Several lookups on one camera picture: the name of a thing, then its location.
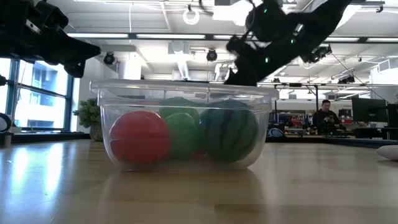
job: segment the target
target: window frame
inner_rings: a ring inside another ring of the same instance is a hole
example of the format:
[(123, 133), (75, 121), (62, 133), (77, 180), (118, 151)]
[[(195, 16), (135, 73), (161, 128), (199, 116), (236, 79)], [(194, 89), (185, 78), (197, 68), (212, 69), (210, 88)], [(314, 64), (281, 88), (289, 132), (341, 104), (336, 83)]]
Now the window frame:
[[(14, 87), (14, 80), (19, 79), (19, 69), (20, 69), (20, 60), (11, 60), (10, 66), (10, 74), (9, 74), (9, 82), (8, 82), (8, 93), (6, 100), (6, 114), (12, 114), (13, 102), (17, 102), (17, 90)], [(36, 93), (42, 93), (49, 96), (60, 97), (65, 99), (65, 115), (63, 117), (63, 128), (30, 128), (30, 127), (22, 127), (23, 131), (70, 131), (70, 121), (72, 116), (72, 93), (73, 93), (73, 78), (68, 75), (67, 80), (67, 92), (66, 95), (62, 95), (53, 91), (44, 90), (42, 88), (37, 88), (30, 85), (25, 85), (17, 82), (17, 84), (26, 90), (34, 91)]]

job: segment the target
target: watermelon ball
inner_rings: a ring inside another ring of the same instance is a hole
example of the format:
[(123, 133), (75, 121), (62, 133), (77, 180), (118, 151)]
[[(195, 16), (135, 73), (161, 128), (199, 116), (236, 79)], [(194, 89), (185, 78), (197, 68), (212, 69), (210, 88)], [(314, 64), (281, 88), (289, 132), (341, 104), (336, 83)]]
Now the watermelon ball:
[(169, 157), (177, 160), (188, 159), (199, 148), (195, 121), (187, 113), (173, 114), (165, 121), (171, 138)]
[(165, 159), (170, 133), (165, 121), (153, 111), (132, 111), (120, 116), (110, 132), (113, 155), (119, 162), (150, 164)]
[(176, 114), (176, 113), (187, 113), (189, 114), (193, 120), (196, 122), (196, 124), (199, 122), (199, 113), (197, 110), (194, 108), (179, 108), (178, 106), (201, 106), (201, 104), (187, 100), (182, 97), (173, 97), (169, 98), (166, 100), (162, 100), (160, 102), (162, 107), (159, 110), (159, 114), (163, 119), (168, 118), (170, 115)]
[(244, 159), (256, 145), (259, 131), (256, 115), (247, 104), (236, 100), (209, 103), (208, 107), (239, 110), (208, 109), (201, 114), (198, 128), (207, 154), (220, 162)]

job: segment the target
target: wooden table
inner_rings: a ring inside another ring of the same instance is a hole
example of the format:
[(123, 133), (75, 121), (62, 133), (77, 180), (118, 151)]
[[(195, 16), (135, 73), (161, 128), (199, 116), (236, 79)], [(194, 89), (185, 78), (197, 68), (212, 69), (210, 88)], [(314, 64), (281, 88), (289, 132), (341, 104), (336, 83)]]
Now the wooden table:
[(397, 223), (398, 163), (373, 149), (268, 144), (248, 170), (128, 172), (101, 144), (0, 149), (0, 223)]

